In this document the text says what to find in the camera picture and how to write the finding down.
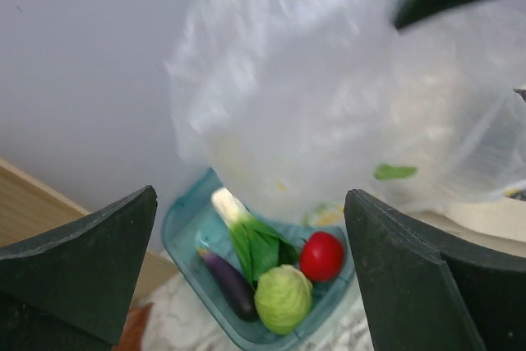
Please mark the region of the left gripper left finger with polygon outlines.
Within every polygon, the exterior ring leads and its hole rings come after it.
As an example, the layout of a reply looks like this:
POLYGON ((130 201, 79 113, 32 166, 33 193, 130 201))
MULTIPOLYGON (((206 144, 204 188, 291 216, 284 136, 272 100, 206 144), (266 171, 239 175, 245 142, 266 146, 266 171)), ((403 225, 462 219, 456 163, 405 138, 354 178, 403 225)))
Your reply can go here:
POLYGON ((120 340, 157 211, 146 186, 1 249, 3 350, 110 350, 120 340))

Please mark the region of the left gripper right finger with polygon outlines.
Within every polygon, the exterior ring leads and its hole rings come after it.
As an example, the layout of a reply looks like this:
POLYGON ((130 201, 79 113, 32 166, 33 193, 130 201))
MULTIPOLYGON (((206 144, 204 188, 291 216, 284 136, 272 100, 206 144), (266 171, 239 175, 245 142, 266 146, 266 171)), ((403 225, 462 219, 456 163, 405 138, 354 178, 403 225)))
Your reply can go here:
POLYGON ((344 218, 376 350, 522 350, 525 258, 464 240, 362 190, 344 218))

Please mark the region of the canvas tote bag with print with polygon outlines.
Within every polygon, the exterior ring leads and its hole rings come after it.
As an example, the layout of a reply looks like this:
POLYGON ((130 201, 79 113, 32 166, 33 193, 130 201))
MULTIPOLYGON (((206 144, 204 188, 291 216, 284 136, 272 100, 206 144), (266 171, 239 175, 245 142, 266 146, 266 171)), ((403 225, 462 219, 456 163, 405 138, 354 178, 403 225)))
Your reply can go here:
POLYGON ((449 233, 525 242, 525 201, 509 197, 483 203, 454 203, 410 215, 449 233))

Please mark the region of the red toy pepper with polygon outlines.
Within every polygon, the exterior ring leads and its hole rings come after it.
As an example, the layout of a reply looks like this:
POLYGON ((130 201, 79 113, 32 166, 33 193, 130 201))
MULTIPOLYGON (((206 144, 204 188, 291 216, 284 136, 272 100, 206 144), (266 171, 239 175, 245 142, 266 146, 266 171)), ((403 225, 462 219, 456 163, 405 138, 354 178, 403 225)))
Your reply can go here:
POLYGON ((319 231, 305 242, 299 268, 310 281, 327 282, 339 275, 344 260, 343 244, 332 234, 319 231))

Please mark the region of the green toy cabbage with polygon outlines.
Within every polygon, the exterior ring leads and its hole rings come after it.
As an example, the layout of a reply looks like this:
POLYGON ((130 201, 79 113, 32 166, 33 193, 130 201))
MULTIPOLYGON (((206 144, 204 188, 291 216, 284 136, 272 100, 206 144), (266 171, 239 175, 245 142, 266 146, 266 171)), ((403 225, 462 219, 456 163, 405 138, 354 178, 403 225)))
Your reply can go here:
POLYGON ((291 265, 265 272, 257 282, 255 305, 264 326, 277 335, 293 332, 309 314, 312 282, 291 265))

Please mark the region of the purple toy eggplant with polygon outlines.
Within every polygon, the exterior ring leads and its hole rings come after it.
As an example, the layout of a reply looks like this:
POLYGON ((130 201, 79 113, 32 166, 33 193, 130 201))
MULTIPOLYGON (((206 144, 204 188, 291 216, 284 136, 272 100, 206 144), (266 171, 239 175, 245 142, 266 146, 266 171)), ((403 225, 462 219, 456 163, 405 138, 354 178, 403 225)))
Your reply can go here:
POLYGON ((257 321, 259 316, 254 301, 255 292, 243 275, 224 258, 208 249, 200 247, 196 252, 233 312, 243 321, 257 321))

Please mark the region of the toy bok choy green white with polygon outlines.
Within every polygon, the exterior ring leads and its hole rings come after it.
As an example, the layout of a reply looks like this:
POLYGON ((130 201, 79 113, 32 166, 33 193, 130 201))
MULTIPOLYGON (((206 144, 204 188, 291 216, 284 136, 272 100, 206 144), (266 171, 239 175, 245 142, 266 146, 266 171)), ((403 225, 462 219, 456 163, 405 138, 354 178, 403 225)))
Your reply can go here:
POLYGON ((225 187, 214 191, 210 201, 227 225, 242 273, 251 285, 274 267, 298 262, 297 248, 277 230, 255 217, 225 187))

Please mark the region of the clear plastic grocery bag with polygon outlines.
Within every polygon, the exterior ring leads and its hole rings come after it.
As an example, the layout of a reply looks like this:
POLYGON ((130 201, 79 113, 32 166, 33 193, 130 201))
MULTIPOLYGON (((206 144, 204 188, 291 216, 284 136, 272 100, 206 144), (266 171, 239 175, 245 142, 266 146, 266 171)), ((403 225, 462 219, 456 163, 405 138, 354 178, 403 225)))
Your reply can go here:
POLYGON ((524 0, 401 31, 398 3, 194 0, 167 63, 179 156, 290 222, 355 188, 402 211, 524 188, 524 0))

